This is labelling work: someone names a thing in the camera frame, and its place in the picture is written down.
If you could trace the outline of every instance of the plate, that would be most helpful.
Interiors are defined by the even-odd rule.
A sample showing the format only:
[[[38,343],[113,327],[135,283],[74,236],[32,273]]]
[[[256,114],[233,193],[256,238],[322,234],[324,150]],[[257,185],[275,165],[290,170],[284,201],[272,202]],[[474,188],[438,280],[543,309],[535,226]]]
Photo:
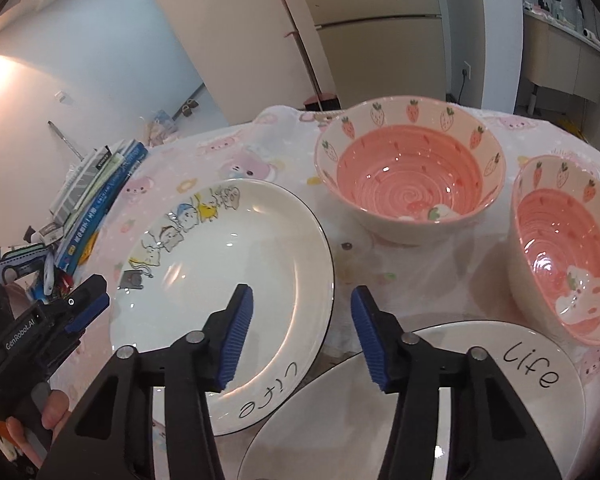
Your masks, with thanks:
[[[580,447],[584,393],[567,355],[544,336],[497,321],[463,321],[416,332],[439,348],[483,346],[525,403],[566,478]],[[393,423],[397,394],[372,383],[364,356],[317,378],[262,427],[238,480],[375,480]],[[433,478],[446,478],[450,390],[440,390]]]
[[[242,430],[293,392],[322,345],[333,307],[333,264],[309,208],[259,180],[192,190],[136,243],[122,269],[109,333],[113,349],[171,345],[227,306],[238,283],[253,289],[253,319],[235,378],[208,394],[214,434]],[[164,423],[164,389],[154,393]]]

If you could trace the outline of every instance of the bowl rim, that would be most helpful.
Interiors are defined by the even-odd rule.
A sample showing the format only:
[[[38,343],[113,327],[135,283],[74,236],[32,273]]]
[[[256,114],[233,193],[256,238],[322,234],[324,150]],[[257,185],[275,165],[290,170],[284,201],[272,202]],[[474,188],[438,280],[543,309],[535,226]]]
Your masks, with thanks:
[[[475,121],[478,122],[479,126],[482,126],[484,128],[485,132],[488,132],[491,137],[493,137],[493,140],[495,140],[496,144],[500,147],[499,152],[502,154],[502,175],[500,177],[500,181],[498,183],[498,186],[496,188],[496,191],[491,195],[490,199],[488,202],[483,203],[482,205],[480,205],[480,203],[478,203],[478,206],[476,206],[474,209],[472,209],[471,211],[469,211],[466,214],[463,215],[458,215],[458,216],[454,216],[451,218],[440,218],[438,220],[435,221],[431,221],[431,220],[408,220],[408,219],[401,219],[401,218],[396,218],[394,216],[386,216],[386,215],[382,215],[380,213],[376,213],[374,211],[371,211],[369,209],[364,209],[363,207],[360,207],[358,204],[356,204],[355,202],[353,202],[352,200],[349,200],[348,198],[346,198],[342,193],[340,193],[339,189],[333,189],[333,186],[331,185],[330,182],[328,182],[327,180],[325,180],[324,176],[323,176],[323,172],[320,169],[320,166],[318,165],[318,149],[320,148],[320,146],[322,145],[322,138],[324,137],[324,134],[326,134],[329,129],[331,128],[331,125],[333,123],[335,123],[335,121],[341,117],[341,116],[345,116],[347,113],[349,113],[351,110],[356,110],[357,108],[362,108],[368,105],[372,105],[373,103],[382,103],[382,102],[387,102],[387,101],[395,101],[395,100],[405,100],[405,101],[410,101],[412,99],[417,99],[420,101],[429,101],[431,103],[435,103],[438,105],[441,105],[443,107],[446,108],[453,108],[454,110],[458,110],[459,112],[468,115],[469,117],[471,117],[472,119],[474,119]],[[364,137],[367,134],[369,134],[370,132],[367,132],[366,134],[361,135],[360,137]],[[438,132],[442,135],[448,135],[445,132]],[[339,200],[341,200],[342,202],[344,202],[346,205],[352,207],[355,211],[362,211],[365,212],[371,216],[374,216],[375,218],[379,218],[382,220],[388,220],[391,222],[395,222],[397,224],[404,224],[404,225],[436,225],[436,224],[453,224],[454,222],[458,222],[461,220],[467,220],[470,218],[473,218],[475,216],[477,216],[478,214],[480,214],[481,212],[483,212],[485,209],[487,209],[491,204],[493,204],[498,197],[500,196],[500,194],[502,193],[502,190],[504,189],[504,185],[506,183],[507,180],[507,161],[506,161],[507,157],[506,154],[504,152],[504,149],[502,148],[502,145],[500,144],[500,141],[498,140],[498,138],[495,136],[495,134],[491,131],[491,129],[483,122],[481,121],[479,118],[471,115],[469,112],[467,112],[463,106],[460,106],[458,104],[455,103],[447,103],[444,101],[440,101],[438,99],[433,99],[431,97],[421,97],[421,96],[413,96],[413,95],[397,95],[397,96],[387,96],[387,97],[380,97],[378,99],[371,99],[368,101],[362,101],[361,103],[352,106],[351,108],[347,108],[346,110],[341,110],[339,113],[337,113],[336,115],[334,115],[333,119],[331,120],[331,122],[329,123],[329,125],[327,126],[327,128],[320,133],[320,135],[318,135],[318,138],[315,142],[315,146],[314,146],[314,166],[315,169],[318,173],[318,176],[320,176],[320,179],[322,180],[322,183],[327,187],[327,189],[329,189],[329,191],[331,193],[333,193]]]
[[[536,156],[530,158],[528,161],[526,161],[526,163],[518,171],[518,174],[516,175],[516,179],[513,183],[513,192],[511,193],[511,213],[512,213],[512,219],[513,219],[513,225],[516,230],[516,239],[518,241],[518,244],[517,244],[518,248],[522,248],[522,243],[523,243],[522,238],[520,238],[520,222],[518,221],[518,208],[514,204],[516,199],[520,195],[520,189],[518,187],[518,184],[520,182],[520,178],[522,177],[522,173],[528,164],[531,164],[531,163],[535,164],[536,162],[538,162],[540,160],[547,160],[547,159],[562,160],[562,161],[568,162],[569,164],[575,166],[578,169],[578,171],[588,175],[589,180],[593,180],[593,181],[595,181],[596,184],[598,184],[596,189],[598,190],[598,192],[600,192],[600,181],[598,180],[598,178],[595,177],[594,175],[592,175],[591,173],[589,173],[589,171],[585,170],[577,162],[573,162],[572,160],[569,160],[568,158],[564,158],[563,156],[553,155],[553,154],[549,154],[549,153],[547,153],[545,155],[536,155]],[[600,339],[590,339],[590,338],[587,338],[586,336],[582,336],[580,334],[572,332],[569,329],[569,325],[567,323],[565,323],[562,320],[562,318],[560,318],[560,316],[558,316],[558,313],[555,311],[555,308],[552,308],[551,303],[549,303],[549,301],[547,300],[547,298],[544,294],[544,290],[542,290],[542,287],[538,283],[538,279],[536,278],[536,275],[531,272],[531,265],[529,264],[529,262],[527,261],[526,258],[524,258],[524,260],[525,260],[526,272],[528,272],[531,275],[531,278],[534,280],[536,289],[540,292],[540,296],[542,296],[542,301],[544,302],[544,306],[549,310],[549,312],[552,314],[552,316],[554,316],[555,319],[558,320],[558,323],[560,323],[560,325],[569,333],[569,335],[571,337],[573,337],[574,339],[576,339],[578,342],[583,343],[587,346],[600,346]]]

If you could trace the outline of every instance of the blue book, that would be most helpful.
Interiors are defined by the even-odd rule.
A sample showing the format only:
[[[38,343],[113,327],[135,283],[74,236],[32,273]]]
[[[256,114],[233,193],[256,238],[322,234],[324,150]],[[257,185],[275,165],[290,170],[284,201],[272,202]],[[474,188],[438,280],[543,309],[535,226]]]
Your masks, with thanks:
[[[67,274],[74,273],[89,238],[94,234],[104,215],[109,211],[125,182],[146,158],[147,154],[147,149],[141,142],[136,142],[130,151],[125,154],[122,165],[93,199],[82,220],[75,223],[77,228],[71,233],[66,250],[62,253],[59,252],[61,256],[56,261],[59,269],[64,270]]]

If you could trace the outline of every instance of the metal screw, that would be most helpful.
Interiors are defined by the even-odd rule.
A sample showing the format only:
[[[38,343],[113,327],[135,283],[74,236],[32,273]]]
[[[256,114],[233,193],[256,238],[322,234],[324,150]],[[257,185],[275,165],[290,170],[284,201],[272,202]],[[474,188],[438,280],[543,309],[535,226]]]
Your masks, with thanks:
[[[474,346],[471,348],[471,357],[477,361],[484,361],[487,358],[487,351],[481,346]]]
[[[193,332],[189,332],[184,339],[186,339],[187,343],[202,343],[205,338],[205,333],[202,330],[194,330]]]
[[[134,354],[134,348],[129,345],[121,346],[116,351],[116,357],[119,359],[129,359]]]
[[[415,345],[418,341],[420,341],[420,338],[413,332],[405,332],[402,334],[402,342],[407,343],[407,345]]]

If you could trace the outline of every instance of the round table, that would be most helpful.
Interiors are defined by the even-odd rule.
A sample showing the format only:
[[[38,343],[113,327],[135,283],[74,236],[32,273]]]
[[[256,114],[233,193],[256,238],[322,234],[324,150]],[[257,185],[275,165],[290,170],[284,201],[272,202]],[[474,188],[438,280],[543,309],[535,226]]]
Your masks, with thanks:
[[[507,280],[506,237],[512,183],[520,165],[536,155],[554,153],[600,180],[600,152],[544,121],[466,108],[500,141],[507,181],[481,221],[433,246],[406,247],[386,242],[360,227],[330,195],[314,168],[314,145],[325,121],[287,107],[264,110],[252,123],[187,137],[159,146],[133,175],[103,224],[81,276],[102,274],[113,297],[122,262],[133,244],[178,197],[195,186],[232,177],[275,182],[300,197],[314,212],[329,241],[336,272],[333,318],[322,351],[305,379],[310,381],[360,351],[349,313],[354,286],[366,284],[381,309],[396,315],[404,330],[465,319],[496,319],[527,324],[514,304]],[[82,344],[52,378],[52,386],[79,400],[109,359],[107,309],[87,330]],[[572,473],[600,446],[600,348],[563,348],[583,379],[585,433]],[[237,477],[240,461],[262,423],[217,438],[225,476]],[[166,471],[164,442],[157,436],[158,478]]]

